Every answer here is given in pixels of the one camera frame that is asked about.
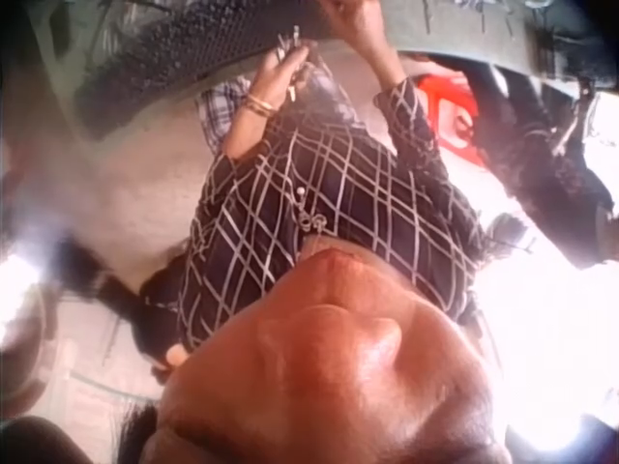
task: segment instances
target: dark clothing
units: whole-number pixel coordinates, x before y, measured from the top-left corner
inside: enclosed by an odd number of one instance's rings
[[[612,198],[586,167],[582,131],[575,135],[579,140],[568,142],[568,156],[555,157],[551,120],[528,77],[500,70],[506,97],[490,65],[452,57],[435,61],[462,71],[469,81],[480,113],[474,141],[486,167],[575,266],[600,263],[596,217],[599,207],[612,210]]]
[[[397,156],[340,111],[312,109],[332,101],[306,98],[269,123],[251,159],[216,154],[178,301],[189,350],[267,294],[318,232],[376,253],[454,320],[472,306],[484,233],[449,180],[412,79],[375,99]]]

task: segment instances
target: woman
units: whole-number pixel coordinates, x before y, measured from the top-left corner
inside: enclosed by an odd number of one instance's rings
[[[301,71],[307,46],[269,53],[249,89],[203,96],[217,154],[177,304],[191,355],[168,357],[162,401],[130,418],[118,462],[509,461],[492,370],[455,323],[474,319],[476,214],[379,1],[320,3],[380,82],[398,155],[324,70]]]
[[[480,112],[474,139],[486,166],[566,258],[578,268],[619,259],[614,201],[584,159],[585,113],[593,89],[584,89],[575,129],[564,147],[555,147],[551,119],[527,76],[500,70],[506,97],[491,65],[432,59],[467,77]]]

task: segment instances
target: bright light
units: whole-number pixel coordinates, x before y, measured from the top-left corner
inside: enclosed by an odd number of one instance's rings
[[[36,269],[15,254],[0,264],[0,342],[6,334],[5,324],[16,317],[26,292],[39,277]]]
[[[491,264],[476,287],[505,369],[510,424],[538,450],[560,450],[619,377],[619,266],[579,272],[548,242],[535,251]]]

